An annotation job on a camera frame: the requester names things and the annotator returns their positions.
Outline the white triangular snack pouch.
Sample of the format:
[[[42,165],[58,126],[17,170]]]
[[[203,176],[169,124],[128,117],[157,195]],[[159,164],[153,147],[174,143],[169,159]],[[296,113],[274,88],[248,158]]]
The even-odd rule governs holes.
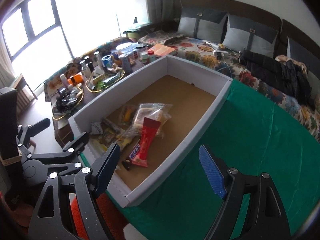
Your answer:
[[[102,135],[104,133],[101,122],[92,122],[91,123],[91,135]]]

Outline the yellow tofu snack packet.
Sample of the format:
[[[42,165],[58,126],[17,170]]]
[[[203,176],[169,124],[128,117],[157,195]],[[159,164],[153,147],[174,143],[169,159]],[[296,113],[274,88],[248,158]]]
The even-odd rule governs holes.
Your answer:
[[[98,142],[103,149],[108,149],[111,144],[117,144],[122,152],[127,145],[131,144],[134,136],[128,130],[120,128],[107,118],[102,120],[101,125],[103,133],[98,137]]]

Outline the brown snickers bar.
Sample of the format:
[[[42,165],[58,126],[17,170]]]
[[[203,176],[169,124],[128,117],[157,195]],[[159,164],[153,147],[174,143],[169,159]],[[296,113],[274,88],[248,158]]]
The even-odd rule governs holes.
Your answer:
[[[140,150],[140,144],[139,142],[137,142],[134,146],[134,148],[132,149],[132,151],[130,152],[130,154],[121,162],[123,167],[129,171],[130,170],[130,166],[132,164],[132,161],[134,160],[135,156],[137,155],[137,153]]]

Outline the corn sausage packet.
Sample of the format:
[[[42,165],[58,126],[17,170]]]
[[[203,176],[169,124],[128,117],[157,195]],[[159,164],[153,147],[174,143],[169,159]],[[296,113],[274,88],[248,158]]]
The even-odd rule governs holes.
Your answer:
[[[124,105],[120,111],[119,122],[120,126],[130,126],[137,112],[138,107],[135,105]]]

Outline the red snack bar wrapper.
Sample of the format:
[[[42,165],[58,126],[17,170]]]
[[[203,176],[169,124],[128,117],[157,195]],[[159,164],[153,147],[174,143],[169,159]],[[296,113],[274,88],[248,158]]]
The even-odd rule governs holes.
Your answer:
[[[156,136],[156,133],[161,125],[160,121],[145,117],[143,122],[142,133],[139,141],[139,150],[133,158],[132,164],[142,167],[148,166],[148,150]]]

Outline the bread loaf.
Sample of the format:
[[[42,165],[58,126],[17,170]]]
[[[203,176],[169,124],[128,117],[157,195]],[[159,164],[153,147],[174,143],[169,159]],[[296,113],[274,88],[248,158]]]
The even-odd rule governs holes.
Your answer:
[[[164,137],[163,125],[171,119],[168,113],[172,104],[166,103],[141,103],[137,109],[135,117],[133,118],[130,132],[132,135],[139,135],[142,131],[144,118],[150,118],[161,122],[161,125],[156,133],[157,137]]]

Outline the gold rimmed tray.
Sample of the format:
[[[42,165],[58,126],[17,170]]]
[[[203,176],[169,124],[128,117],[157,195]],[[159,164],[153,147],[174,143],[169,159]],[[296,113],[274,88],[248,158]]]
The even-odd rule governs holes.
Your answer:
[[[92,83],[92,81],[86,81],[85,86],[91,93],[100,93],[114,84],[116,84],[118,81],[120,81],[125,76],[125,72],[123,70],[120,70],[115,75],[109,75],[99,82],[97,82],[95,85]]]

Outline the white cardboard box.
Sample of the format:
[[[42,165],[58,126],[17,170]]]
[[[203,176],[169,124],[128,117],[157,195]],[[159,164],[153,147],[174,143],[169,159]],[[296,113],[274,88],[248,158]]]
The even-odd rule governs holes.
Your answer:
[[[166,56],[119,81],[69,119],[74,135],[96,125],[122,129],[118,169],[108,193],[121,207],[142,203],[176,169],[221,109],[232,80]]]

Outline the green satin cloth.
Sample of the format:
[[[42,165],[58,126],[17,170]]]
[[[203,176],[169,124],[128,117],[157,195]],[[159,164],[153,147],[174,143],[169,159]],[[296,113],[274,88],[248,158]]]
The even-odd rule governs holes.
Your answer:
[[[199,147],[212,152],[230,167],[248,175],[271,175],[284,204],[290,230],[295,233],[319,200],[319,143],[297,120],[267,97],[233,81],[224,104],[203,135],[191,130],[216,94],[172,76],[165,76],[139,94],[123,84],[99,96],[77,115],[78,126],[89,130],[104,117],[117,120],[122,105],[171,104],[171,119],[164,136],[154,139],[148,167],[120,169],[118,175],[130,193],[173,159],[178,145],[187,153],[168,178],[138,206],[121,213],[147,239],[203,239],[221,206],[199,162]]]

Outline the blue tin can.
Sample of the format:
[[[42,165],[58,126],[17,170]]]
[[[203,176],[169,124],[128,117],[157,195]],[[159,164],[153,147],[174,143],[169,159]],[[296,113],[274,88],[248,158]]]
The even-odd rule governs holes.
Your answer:
[[[105,55],[101,58],[105,68],[111,68],[113,65],[113,60],[111,55]]]

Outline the white lidded jar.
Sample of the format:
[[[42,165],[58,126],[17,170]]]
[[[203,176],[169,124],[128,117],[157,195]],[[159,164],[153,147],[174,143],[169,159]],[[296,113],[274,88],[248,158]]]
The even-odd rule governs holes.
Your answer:
[[[126,42],[126,43],[122,43],[122,44],[116,46],[116,51],[119,56],[122,54],[133,55],[132,42]]]

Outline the orange booklet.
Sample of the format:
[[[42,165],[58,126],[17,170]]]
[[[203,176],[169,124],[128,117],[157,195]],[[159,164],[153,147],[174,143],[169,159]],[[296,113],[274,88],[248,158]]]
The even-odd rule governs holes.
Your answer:
[[[171,48],[169,46],[165,46],[162,44],[155,44],[153,47],[150,48],[153,51],[155,57],[164,57],[167,55],[176,55],[177,50],[175,48]]]

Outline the black puffer jacket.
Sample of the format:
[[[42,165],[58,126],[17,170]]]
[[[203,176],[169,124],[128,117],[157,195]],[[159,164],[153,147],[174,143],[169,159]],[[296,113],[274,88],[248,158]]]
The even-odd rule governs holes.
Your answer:
[[[312,88],[300,66],[289,60],[281,63],[262,54],[244,50],[239,56],[240,64],[245,66],[254,77],[269,86],[297,99],[300,105],[315,110],[311,99]]]

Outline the grey cushion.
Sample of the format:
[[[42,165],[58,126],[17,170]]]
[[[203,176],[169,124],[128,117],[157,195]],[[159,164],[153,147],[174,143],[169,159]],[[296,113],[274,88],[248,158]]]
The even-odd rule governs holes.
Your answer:
[[[278,31],[249,18],[228,14],[223,45],[235,52],[251,51],[273,57]]]
[[[184,7],[178,33],[186,37],[220,43],[228,12],[213,8]]]
[[[306,65],[307,70],[312,72],[317,78],[319,78],[319,58],[313,55],[306,48],[298,44],[295,40],[287,37],[287,52],[286,55],[298,62],[302,62]]]

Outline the grey cushion far left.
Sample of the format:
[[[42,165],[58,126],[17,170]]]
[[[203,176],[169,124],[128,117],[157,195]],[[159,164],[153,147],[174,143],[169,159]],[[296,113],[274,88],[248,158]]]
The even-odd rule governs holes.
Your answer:
[[[220,43],[228,12],[213,8],[184,7],[178,33],[186,37]]]

